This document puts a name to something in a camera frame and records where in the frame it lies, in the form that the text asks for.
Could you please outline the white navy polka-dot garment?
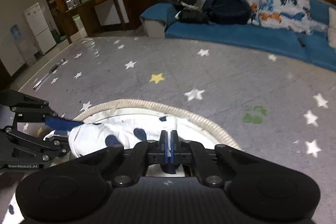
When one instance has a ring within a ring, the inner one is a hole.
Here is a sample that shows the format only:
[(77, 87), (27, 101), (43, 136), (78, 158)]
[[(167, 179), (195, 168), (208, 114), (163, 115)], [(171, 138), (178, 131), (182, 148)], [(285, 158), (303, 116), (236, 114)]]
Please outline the white navy polka-dot garment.
[(99, 123), (83, 123), (71, 131), (55, 131), (49, 127), (48, 129), (48, 134), (43, 136), (37, 133), (37, 137), (50, 140), (56, 135), (64, 136), (70, 144), (71, 157), (85, 156), (114, 144), (133, 148), (141, 141), (158, 140), (162, 130), (177, 130), (179, 139), (198, 141), (206, 148), (212, 148), (216, 143), (205, 130), (173, 116), (158, 118), (142, 114), (121, 115), (103, 119)]

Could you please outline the round induction cooker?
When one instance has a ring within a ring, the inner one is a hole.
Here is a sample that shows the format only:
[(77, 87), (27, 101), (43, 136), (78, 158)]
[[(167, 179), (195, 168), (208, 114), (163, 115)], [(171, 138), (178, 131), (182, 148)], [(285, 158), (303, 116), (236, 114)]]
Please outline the round induction cooker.
[(238, 143), (215, 122), (187, 110), (162, 103), (120, 99), (90, 107), (75, 118), (82, 126), (72, 129), (70, 158), (108, 147), (110, 143), (133, 148), (142, 140), (158, 140), (161, 131), (177, 131), (180, 140), (192, 140), (205, 148)]

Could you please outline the black pen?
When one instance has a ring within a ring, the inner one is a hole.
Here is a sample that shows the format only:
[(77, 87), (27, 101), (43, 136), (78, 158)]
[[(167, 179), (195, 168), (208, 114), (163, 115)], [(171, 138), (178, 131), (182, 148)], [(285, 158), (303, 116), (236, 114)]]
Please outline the black pen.
[(52, 75), (58, 67), (63, 65), (66, 62), (66, 59), (61, 59), (58, 63), (56, 63), (41, 79), (39, 79), (36, 84), (33, 86), (33, 90), (36, 91), (39, 89), (41, 84), (50, 76)]

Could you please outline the white refrigerator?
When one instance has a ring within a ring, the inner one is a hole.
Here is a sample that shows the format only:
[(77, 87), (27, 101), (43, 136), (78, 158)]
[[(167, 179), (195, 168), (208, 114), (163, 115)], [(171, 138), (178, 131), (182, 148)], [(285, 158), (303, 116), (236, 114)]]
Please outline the white refrigerator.
[(45, 55), (56, 46), (56, 41), (51, 34), (40, 5), (38, 3), (32, 5), (24, 12), (24, 16), (35, 37), (39, 52), (41, 55)]

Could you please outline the dark wooden desk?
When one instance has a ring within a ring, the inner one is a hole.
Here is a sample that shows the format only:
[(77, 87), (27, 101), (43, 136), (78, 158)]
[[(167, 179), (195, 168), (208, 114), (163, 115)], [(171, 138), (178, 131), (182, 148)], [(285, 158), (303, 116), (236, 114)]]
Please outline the dark wooden desk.
[[(99, 18), (97, 16), (95, 7), (107, 1), (112, 1), (117, 11), (120, 23), (116, 24), (116, 27), (113, 27), (111, 24), (104, 27), (100, 24)], [(58, 19), (60, 20), (62, 30), (66, 34), (66, 38), (70, 43), (72, 43), (71, 36), (78, 32), (76, 24), (74, 24), (74, 20), (72, 19), (72, 17), (75, 15), (80, 16), (88, 36), (94, 36), (95, 34), (108, 31), (127, 30), (118, 0), (90, 0), (76, 6), (73, 9), (69, 9), (58, 14)]]

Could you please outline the blue sofa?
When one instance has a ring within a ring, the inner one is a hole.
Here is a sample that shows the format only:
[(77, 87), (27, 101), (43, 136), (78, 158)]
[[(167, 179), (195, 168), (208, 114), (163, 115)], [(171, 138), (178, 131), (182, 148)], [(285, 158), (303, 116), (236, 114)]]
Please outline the blue sofa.
[(165, 38), (194, 39), (262, 50), (335, 70), (335, 8), (310, 0), (313, 20), (328, 26), (326, 32), (300, 34), (283, 28), (264, 28), (253, 24), (221, 25), (210, 22), (202, 7), (173, 4), (163, 0), (141, 14), (141, 22), (159, 22)]

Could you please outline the dark navy backpack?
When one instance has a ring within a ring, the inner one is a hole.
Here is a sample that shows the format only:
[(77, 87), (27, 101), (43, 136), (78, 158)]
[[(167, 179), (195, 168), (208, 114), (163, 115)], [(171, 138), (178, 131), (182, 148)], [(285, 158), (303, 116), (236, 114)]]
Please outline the dark navy backpack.
[(246, 0), (205, 0), (202, 10), (210, 22), (221, 25), (247, 24), (252, 14)]

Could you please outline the butterfly print pillow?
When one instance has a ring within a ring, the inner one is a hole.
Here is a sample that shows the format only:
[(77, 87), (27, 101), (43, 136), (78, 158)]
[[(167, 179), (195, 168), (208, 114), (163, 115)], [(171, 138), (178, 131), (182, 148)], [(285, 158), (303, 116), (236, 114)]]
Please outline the butterfly print pillow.
[(246, 0), (251, 8), (249, 24), (283, 28), (300, 34), (326, 32), (328, 26), (311, 17), (310, 0)]

